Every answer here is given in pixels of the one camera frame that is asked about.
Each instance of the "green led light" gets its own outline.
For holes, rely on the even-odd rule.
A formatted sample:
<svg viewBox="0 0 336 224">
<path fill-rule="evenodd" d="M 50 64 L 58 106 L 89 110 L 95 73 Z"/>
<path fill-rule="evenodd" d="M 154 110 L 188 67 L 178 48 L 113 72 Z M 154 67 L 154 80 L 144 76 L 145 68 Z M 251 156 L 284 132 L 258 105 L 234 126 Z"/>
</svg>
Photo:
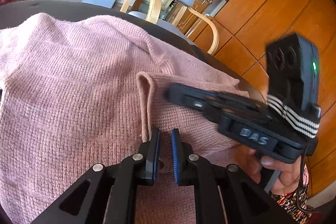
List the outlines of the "green led light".
<svg viewBox="0 0 336 224">
<path fill-rule="evenodd" d="M 315 72 L 315 74 L 317 74 L 317 71 L 316 71 L 316 64 L 315 64 L 315 62 L 313 62 L 313 68 L 314 68 L 314 72 Z"/>
</svg>

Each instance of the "striped elastic strap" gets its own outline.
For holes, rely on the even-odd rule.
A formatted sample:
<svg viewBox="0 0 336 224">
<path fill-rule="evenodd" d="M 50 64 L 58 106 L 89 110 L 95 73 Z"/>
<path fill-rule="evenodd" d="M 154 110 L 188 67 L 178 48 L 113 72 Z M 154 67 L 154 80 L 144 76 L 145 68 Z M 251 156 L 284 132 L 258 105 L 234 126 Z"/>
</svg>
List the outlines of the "striped elastic strap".
<svg viewBox="0 0 336 224">
<path fill-rule="evenodd" d="M 280 99 L 273 95 L 268 94 L 267 105 L 278 112 L 281 117 L 286 119 L 296 131 L 301 132 L 312 139 L 316 137 L 320 124 L 299 116 L 293 109 L 284 105 Z"/>
</svg>

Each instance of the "black cable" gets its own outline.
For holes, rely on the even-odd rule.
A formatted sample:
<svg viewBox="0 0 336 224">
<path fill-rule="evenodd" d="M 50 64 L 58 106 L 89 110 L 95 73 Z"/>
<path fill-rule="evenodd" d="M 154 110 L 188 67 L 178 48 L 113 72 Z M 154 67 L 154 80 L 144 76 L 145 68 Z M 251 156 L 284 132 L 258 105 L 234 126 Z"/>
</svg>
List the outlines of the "black cable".
<svg viewBox="0 0 336 224">
<path fill-rule="evenodd" d="M 300 201 L 299 201 L 299 195 L 300 195 L 300 190 L 303 188 L 303 173 L 305 171 L 305 158 L 306 158 L 306 152 L 307 152 L 307 147 L 304 149 L 302 156 L 301 156 L 301 163 L 300 163 L 300 179 L 299 179 L 299 185 L 296 188 L 296 205 L 297 208 L 303 212 L 303 213 L 308 213 L 308 214 L 313 214 L 313 213 L 321 213 L 324 212 L 324 210 L 314 210 L 314 209 L 303 209 L 301 207 Z"/>
</svg>

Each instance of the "pink knit sweater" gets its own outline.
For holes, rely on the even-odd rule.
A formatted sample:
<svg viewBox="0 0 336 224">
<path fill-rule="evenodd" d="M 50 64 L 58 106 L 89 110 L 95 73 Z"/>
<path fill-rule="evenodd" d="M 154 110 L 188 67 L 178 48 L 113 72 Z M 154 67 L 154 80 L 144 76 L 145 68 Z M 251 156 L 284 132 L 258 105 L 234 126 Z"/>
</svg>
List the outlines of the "pink knit sweater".
<svg viewBox="0 0 336 224">
<path fill-rule="evenodd" d="M 139 187 L 136 223 L 195 223 L 192 187 L 174 185 L 169 132 L 210 161 L 235 143 L 199 112 L 163 98 L 179 82 L 247 95 L 238 80 L 111 16 L 77 23 L 37 14 L 0 31 L 0 203 L 30 223 L 93 164 L 119 163 L 162 130 L 164 166 Z"/>
</svg>

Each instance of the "sweater sleeve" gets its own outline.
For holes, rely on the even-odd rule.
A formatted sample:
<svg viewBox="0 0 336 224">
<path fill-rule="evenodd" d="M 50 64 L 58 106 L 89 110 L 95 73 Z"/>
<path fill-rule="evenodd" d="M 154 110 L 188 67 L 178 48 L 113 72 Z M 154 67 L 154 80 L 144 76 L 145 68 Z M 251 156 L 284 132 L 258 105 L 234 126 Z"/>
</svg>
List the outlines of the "sweater sleeve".
<svg viewBox="0 0 336 224">
<path fill-rule="evenodd" d="M 306 205 L 309 185 L 308 176 L 308 169 L 307 166 L 305 166 L 303 172 L 303 188 L 299 191 L 299 197 L 296 196 L 296 190 L 292 193 L 283 195 L 270 194 L 271 197 L 283 207 L 298 224 L 306 224 L 311 216 L 311 214 L 301 212 L 296 205 L 296 199 L 298 198 L 302 208 L 308 207 Z"/>
</svg>

